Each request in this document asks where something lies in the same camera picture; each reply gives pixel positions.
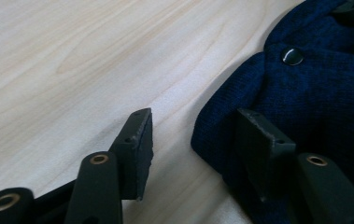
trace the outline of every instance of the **wood grain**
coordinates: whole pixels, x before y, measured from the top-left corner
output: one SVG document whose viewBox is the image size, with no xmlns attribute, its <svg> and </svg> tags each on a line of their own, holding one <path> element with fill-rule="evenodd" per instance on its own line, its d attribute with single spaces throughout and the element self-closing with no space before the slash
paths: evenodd
<svg viewBox="0 0 354 224">
<path fill-rule="evenodd" d="M 0 189 L 40 196 L 151 107 L 155 157 L 124 223 L 249 223 L 190 147 L 198 112 L 300 0 L 0 0 Z"/>
</svg>

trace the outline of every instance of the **shiny black button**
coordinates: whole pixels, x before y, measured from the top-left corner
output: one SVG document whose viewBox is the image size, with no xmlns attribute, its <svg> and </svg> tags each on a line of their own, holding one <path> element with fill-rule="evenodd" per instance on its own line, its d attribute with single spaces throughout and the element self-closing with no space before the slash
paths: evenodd
<svg viewBox="0 0 354 224">
<path fill-rule="evenodd" d="M 301 63 L 304 59 L 303 54 L 296 48 L 286 48 L 281 53 L 282 62 L 294 66 Z"/>
</svg>

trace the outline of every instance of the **wooden tabletop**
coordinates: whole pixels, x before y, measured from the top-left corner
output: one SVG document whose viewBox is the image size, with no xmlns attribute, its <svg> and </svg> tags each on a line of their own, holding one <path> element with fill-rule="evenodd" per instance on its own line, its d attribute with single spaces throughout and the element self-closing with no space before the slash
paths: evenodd
<svg viewBox="0 0 354 224">
<path fill-rule="evenodd" d="M 301 0 L 0 0 L 0 189 L 43 195 L 153 113 L 143 202 L 124 223 L 250 223 L 190 146 L 196 117 Z"/>
</svg>

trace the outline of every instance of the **wooden table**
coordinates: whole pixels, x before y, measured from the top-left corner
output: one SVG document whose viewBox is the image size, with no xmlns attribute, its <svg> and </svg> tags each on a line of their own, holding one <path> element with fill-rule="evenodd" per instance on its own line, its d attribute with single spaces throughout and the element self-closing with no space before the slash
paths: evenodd
<svg viewBox="0 0 354 224">
<path fill-rule="evenodd" d="M 0 0 L 0 189 L 40 196 L 151 107 L 144 201 L 124 223 L 249 223 L 190 146 L 198 112 L 300 0 Z"/>
</svg>

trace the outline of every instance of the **navy blue cloth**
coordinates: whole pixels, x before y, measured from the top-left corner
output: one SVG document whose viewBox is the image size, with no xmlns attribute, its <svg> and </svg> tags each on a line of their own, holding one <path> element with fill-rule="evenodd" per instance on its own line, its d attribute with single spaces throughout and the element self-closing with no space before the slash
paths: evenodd
<svg viewBox="0 0 354 224">
<path fill-rule="evenodd" d="M 192 148 L 237 190 L 254 223 L 289 221 L 284 201 L 260 202 L 233 150 L 239 107 L 264 114 L 298 150 L 312 148 L 334 160 L 354 183 L 354 27 L 330 14 L 344 2 L 307 0 L 292 10 L 264 51 L 223 83 L 196 120 Z M 299 49 L 304 60 L 283 63 L 286 48 Z"/>
</svg>

